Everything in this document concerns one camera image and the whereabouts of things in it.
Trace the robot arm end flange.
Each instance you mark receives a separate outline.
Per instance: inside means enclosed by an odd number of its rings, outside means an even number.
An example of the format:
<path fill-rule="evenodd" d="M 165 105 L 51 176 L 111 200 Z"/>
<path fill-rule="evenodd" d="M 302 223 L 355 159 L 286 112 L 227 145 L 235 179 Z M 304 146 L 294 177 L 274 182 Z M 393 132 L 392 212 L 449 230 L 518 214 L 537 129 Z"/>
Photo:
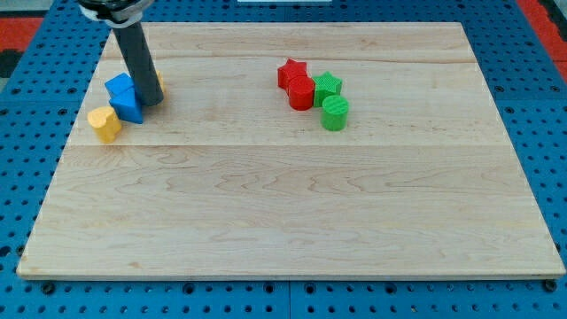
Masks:
<path fill-rule="evenodd" d="M 140 19 L 154 0 L 78 0 L 77 3 L 89 19 L 121 24 L 131 18 Z"/>

